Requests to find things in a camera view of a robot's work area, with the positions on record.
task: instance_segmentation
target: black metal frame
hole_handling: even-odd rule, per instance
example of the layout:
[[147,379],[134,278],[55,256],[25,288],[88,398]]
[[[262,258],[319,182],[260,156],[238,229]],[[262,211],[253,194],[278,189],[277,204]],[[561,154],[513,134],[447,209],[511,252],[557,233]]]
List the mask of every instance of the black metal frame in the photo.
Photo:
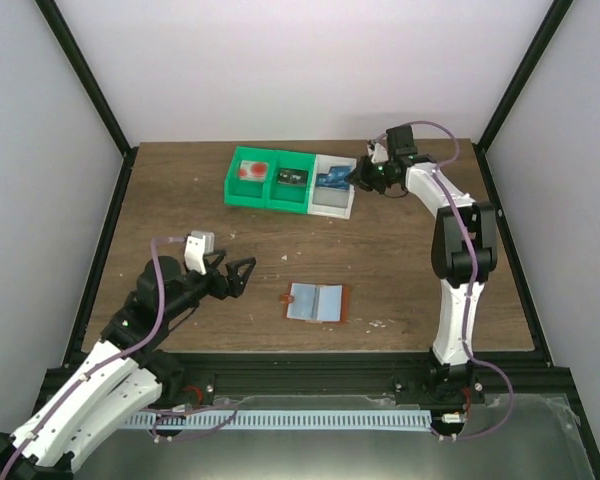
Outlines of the black metal frame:
[[[580,434],[596,478],[600,478],[600,454],[595,439],[569,369],[553,366],[551,352],[516,253],[486,156],[572,1],[553,1],[480,141],[473,145],[489,199],[499,212],[498,228],[534,344],[534,350],[529,352],[482,352],[480,357],[497,363],[505,370],[516,392],[563,393],[567,396],[571,408],[580,417]],[[138,149],[131,148],[127,142],[55,1],[36,0],[36,3],[124,157],[67,346],[64,368],[47,372],[36,404],[38,409],[69,378],[73,368],[80,364],[85,356],[82,352],[84,334]],[[423,352],[174,355],[184,365],[187,375],[212,378],[215,394],[238,396],[299,393],[379,396],[391,392],[397,402],[413,403],[414,397],[401,392],[396,388],[396,384],[398,380],[400,383],[406,383],[411,378],[417,378],[427,368],[427,354]],[[496,374],[480,370],[478,376],[485,393],[505,392],[505,387]],[[423,407],[428,406],[426,401],[417,403]]]

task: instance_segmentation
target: orange tab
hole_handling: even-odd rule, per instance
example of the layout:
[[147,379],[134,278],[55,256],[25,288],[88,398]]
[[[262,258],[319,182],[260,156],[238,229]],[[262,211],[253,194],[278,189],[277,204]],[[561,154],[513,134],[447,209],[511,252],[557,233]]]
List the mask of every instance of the orange tab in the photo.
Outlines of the orange tab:
[[293,303],[294,300],[295,300],[295,298],[293,297],[293,295],[290,295],[288,293],[285,293],[284,295],[280,295],[280,303],[289,305],[290,303]]

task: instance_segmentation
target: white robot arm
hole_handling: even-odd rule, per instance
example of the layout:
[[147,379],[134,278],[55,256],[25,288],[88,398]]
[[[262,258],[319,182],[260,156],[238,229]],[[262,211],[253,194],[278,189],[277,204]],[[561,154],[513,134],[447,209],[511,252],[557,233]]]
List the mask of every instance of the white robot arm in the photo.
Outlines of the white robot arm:
[[155,258],[161,275],[147,263],[69,381],[13,434],[0,433],[1,480],[70,480],[133,414],[159,399],[171,403],[182,391],[183,367],[156,350],[175,328],[169,323],[206,296],[239,297],[256,264],[253,257],[229,262],[222,275],[225,252],[212,251],[213,234],[192,232],[183,240],[186,271],[172,257]]
[[[462,371],[458,367],[467,365],[470,360],[465,345],[471,350],[478,300],[488,274],[497,263],[495,211],[491,205],[476,202],[468,193],[456,188],[430,157],[417,155],[410,126],[389,129],[387,144],[388,151],[378,141],[368,142],[368,155],[360,160],[348,180],[364,190],[381,194],[398,183],[403,191],[418,197],[436,217],[431,260],[434,272],[440,278],[442,303],[438,334],[431,351],[435,366],[441,372],[440,378],[446,382],[446,375],[454,367],[456,371]],[[464,310],[472,266],[449,198],[473,236],[478,260],[477,281],[471,288],[466,319]]]

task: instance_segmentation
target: green tray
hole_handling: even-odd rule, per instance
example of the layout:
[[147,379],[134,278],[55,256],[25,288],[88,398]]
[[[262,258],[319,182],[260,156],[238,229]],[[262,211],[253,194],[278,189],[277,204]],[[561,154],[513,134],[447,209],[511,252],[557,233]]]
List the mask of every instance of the green tray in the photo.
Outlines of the green tray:
[[[316,155],[312,153],[238,147],[225,178],[224,201],[227,205],[307,213],[315,159]],[[264,182],[240,178],[240,164],[244,160],[265,162],[269,165]],[[282,168],[307,171],[307,185],[279,184],[278,172]]]

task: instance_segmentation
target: wooden table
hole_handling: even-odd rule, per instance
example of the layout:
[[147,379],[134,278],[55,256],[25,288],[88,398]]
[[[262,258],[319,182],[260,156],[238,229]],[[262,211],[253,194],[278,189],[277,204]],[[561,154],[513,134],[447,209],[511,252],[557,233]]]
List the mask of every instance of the wooden table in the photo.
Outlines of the wooden table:
[[[215,232],[228,260],[258,264],[239,299],[203,300],[163,347],[170,351],[414,351],[432,344],[440,283],[430,261],[434,218],[414,196],[388,199],[357,191],[350,220],[227,207],[223,183],[238,143],[142,144],[85,340],[85,350],[118,310],[150,259],[153,236]],[[363,141],[241,142],[263,148],[357,157]],[[448,158],[446,140],[418,142],[421,153]],[[445,169],[458,188],[487,200],[473,149]],[[161,253],[182,257],[182,246]],[[526,320],[499,245],[498,266],[478,307],[476,350],[531,350]],[[345,325],[285,320],[279,295],[289,282],[351,287]]]

